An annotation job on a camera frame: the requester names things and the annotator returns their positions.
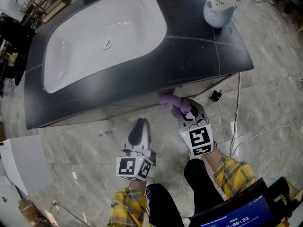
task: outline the wooden furniture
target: wooden furniture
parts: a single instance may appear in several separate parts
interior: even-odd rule
[[[50,10],[50,12],[42,18],[42,23],[46,24],[57,13],[59,13],[62,9],[64,9],[68,5],[69,5],[68,3],[58,0],[56,3],[54,3],[54,7]]]
[[[20,10],[27,15],[22,24],[26,25],[33,20],[37,26],[54,9],[53,4],[58,1],[61,2],[61,0],[26,0]]]

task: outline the dark countertop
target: dark countertop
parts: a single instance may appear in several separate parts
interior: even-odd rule
[[[253,69],[246,46],[233,23],[213,29],[204,20],[205,0],[157,0],[167,33],[151,53],[72,83],[49,94],[43,89],[43,56],[56,26],[85,6],[68,6],[33,38],[25,78],[27,129],[43,127],[114,102],[207,78]]]

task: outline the knee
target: knee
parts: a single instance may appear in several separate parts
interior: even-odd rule
[[[197,170],[206,169],[204,161],[201,159],[192,159],[188,161],[185,169],[184,175],[192,172],[196,172]]]
[[[150,192],[163,192],[163,191],[167,191],[166,188],[163,187],[163,185],[160,184],[160,183],[148,185],[147,186],[147,190],[149,190]]]

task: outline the power cord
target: power cord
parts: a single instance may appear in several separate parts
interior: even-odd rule
[[[7,63],[4,64],[3,66],[3,70],[1,72],[1,76],[0,76],[0,81],[2,80],[2,77],[3,77],[3,73],[4,73],[4,70],[5,70],[5,67],[7,66]]]
[[[59,206],[60,208],[62,208],[62,209],[64,209],[65,211],[67,211],[67,212],[69,212],[71,215],[73,215],[77,220],[79,220],[80,222],[82,222],[85,226],[87,226],[87,227],[90,227],[89,225],[87,225],[84,221],[82,221],[81,219],[79,219],[77,216],[75,216],[73,213],[71,213],[71,211],[72,212],[76,212],[76,213],[79,213],[78,211],[74,211],[74,210],[69,210],[69,209],[66,209],[65,207],[63,207],[63,206],[61,206],[61,205],[59,205],[57,202],[55,202],[55,203],[53,203],[52,204],[52,207],[51,207],[51,210],[49,211],[49,213],[51,213],[52,212],[52,210],[53,210],[53,207],[54,206]],[[83,214],[84,216],[86,216],[86,217],[89,217],[89,218],[92,218],[92,219],[96,219],[96,220],[100,220],[100,221],[104,221],[104,220],[102,220],[102,219],[98,219],[98,218],[94,218],[94,217],[92,217],[92,216],[89,216],[89,215],[86,215],[86,214]]]
[[[151,215],[150,209],[148,208],[147,205],[146,205],[146,214],[147,214],[148,218],[149,218],[150,215]]]
[[[297,120],[293,121],[292,125],[290,125],[290,124],[284,125],[284,126],[283,126],[283,125],[279,125],[278,127],[274,128],[274,129],[268,129],[268,130],[264,131],[263,133],[256,134],[256,135],[254,135],[253,137],[251,137],[249,140],[247,140],[247,141],[245,141],[245,142],[243,142],[243,143],[237,145],[237,146],[236,146],[236,149],[235,149],[234,152],[232,153],[231,157],[235,154],[235,152],[236,152],[236,150],[239,148],[239,146],[241,146],[241,145],[243,145],[243,144],[245,144],[245,143],[248,143],[248,142],[251,141],[253,138],[255,138],[255,137],[257,137],[257,136],[260,136],[260,135],[262,135],[262,134],[265,134],[265,133],[268,132],[268,131],[275,131],[275,130],[278,129],[278,128],[290,127],[290,135],[292,136],[292,135],[293,135],[294,123],[296,123],[297,125],[299,125],[299,126],[301,127],[301,131],[303,132],[303,126],[302,126],[301,124],[299,124],[299,123],[297,122]]]
[[[241,72],[239,72],[238,76],[239,76],[238,77],[238,98],[237,98],[237,108],[236,108],[234,125],[233,125],[232,141],[231,141],[231,145],[229,147],[229,156],[230,157],[232,156],[232,148],[233,148],[234,141],[236,140],[236,132],[238,131],[237,120],[238,120],[238,112],[239,112],[239,107],[240,107]]]
[[[153,181],[153,184],[155,184],[156,183],[156,181],[153,179],[153,178],[151,178],[150,176],[148,176],[147,178],[150,178],[150,179],[152,179],[152,181]]]
[[[13,80],[13,79],[8,79],[8,78],[5,78],[5,80],[7,80],[7,81],[10,82],[11,91],[13,92],[13,91],[15,90],[15,85],[14,85],[15,80]]]
[[[268,0],[260,0],[259,2],[257,2],[256,0],[253,0],[255,3],[261,3],[261,2],[268,2],[270,4],[270,2]]]

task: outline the soap bottle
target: soap bottle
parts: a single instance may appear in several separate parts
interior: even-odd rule
[[[214,28],[223,28],[232,19],[236,0],[206,0],[205,21]]]

